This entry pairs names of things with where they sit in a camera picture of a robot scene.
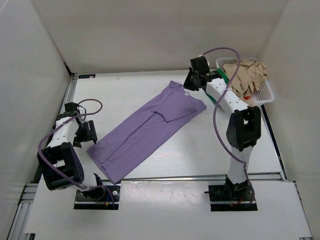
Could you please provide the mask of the purple t shirt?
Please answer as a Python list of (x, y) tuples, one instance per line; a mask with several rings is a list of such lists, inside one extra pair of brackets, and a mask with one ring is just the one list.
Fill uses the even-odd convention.
[(116, 184), (206, 108), (203, 101), (186, 95), (182, 84), (170, 81), (160, 94), (89, 147), (87, 154)]

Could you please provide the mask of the beige t shirt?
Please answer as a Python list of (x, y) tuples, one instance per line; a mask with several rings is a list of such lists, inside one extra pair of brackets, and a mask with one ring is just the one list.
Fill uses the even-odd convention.
[(259, 91), (267, 79), (267, 68), (261, 61), (244, 58), (230, 87), (238, 97), (244, 99), (244, 96), (252, 96)]

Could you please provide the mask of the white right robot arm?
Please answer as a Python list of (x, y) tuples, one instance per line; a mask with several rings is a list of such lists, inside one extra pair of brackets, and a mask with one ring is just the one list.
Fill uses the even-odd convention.
[(230, 166), (224, 189), (210, 189), (210, 196), (215, 201), (232, 201), (235, 206), (242, 201), (252, 204), (255, 191), (248, 177), (248, 166), (252, 150), (261, 137), (260, 109), (238, 98), (217, 71), (199, 74), (190, 68), (183, 87), (190, 91), (203, 90), (229, 116), (226, 139), (230, 145), (227, 149)]

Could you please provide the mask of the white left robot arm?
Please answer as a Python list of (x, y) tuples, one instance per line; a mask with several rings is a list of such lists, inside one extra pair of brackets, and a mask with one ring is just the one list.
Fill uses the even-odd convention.
[(98, 140), (94, 122), (86, 120), (84, 116), (79, 117), (80, 114), (79, 110), (69, 110), (56, 117), (54, 127), (61, 128), (50, 137), (49, 143), (37, 158), (45, 184), (50, 191), (74, 187), (70, 181), (57, 173), (59, 170), (77, 184), (86, 187), (80, 190), (84, 197), (100, 201), (106, 194), (104, 186), (101, 185), (102, 180), (96, 173), (85, 174), (75, 151), (75, 148), (82, 147), (81, 143), (96, 143)]

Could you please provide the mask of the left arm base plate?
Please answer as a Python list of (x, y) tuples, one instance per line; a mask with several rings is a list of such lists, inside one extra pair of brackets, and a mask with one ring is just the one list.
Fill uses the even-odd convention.
[(75, 210), (118, 210), (121, 195), (121, 184), (103, 183), (109, 190), (76, 191), (73, 208)]

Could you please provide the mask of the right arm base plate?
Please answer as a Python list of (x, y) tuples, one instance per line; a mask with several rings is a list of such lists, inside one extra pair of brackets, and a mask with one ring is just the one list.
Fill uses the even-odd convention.
[(253, 200), (253, 191), (248, 188), (235, 195), (227, 193), (224, 185), (209, 185), (204, 192), (209, 196), (211, 212), (252, 212), (258, 211)]

